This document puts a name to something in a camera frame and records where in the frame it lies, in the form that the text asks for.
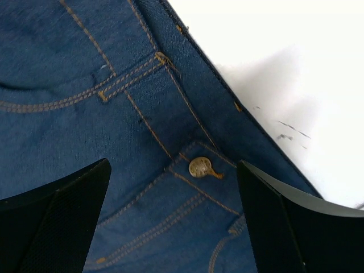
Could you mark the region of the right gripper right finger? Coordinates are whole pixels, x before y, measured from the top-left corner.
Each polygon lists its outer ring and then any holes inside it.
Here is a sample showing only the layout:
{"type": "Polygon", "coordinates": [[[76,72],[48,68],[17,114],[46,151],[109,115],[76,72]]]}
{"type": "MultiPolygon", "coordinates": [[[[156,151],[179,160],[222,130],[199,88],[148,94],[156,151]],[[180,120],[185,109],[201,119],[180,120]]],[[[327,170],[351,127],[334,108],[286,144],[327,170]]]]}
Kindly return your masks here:
{"type": "Polygon", "coordinates": [[[363,272],[363,211],[237,166],[258,272],[363,272]]]}

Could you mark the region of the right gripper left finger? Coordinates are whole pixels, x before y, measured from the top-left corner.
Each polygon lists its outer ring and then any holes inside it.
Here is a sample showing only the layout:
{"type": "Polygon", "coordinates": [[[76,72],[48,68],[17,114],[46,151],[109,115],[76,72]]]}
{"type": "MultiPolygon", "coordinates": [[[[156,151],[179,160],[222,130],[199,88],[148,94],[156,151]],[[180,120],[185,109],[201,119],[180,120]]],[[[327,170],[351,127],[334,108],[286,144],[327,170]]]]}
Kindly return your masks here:
{"type": "Polygon", "coordinates": [[[101,159],[1,200],[1,272],[82,272],[111,165],[101,159]]]}

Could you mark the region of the dark blue denim jeans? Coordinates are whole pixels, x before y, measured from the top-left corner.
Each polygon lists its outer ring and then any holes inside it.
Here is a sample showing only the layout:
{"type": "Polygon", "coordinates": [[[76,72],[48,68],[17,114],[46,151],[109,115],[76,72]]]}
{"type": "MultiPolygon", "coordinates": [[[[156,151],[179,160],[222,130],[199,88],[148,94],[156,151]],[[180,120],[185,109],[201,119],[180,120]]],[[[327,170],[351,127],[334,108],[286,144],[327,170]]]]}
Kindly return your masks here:
{"type": "Polygon", "coordinates": [[[167,1],[2,1],[1,197],[102,158],[85,272],[255,272],[240,160],[317,196],[167,1]]]}

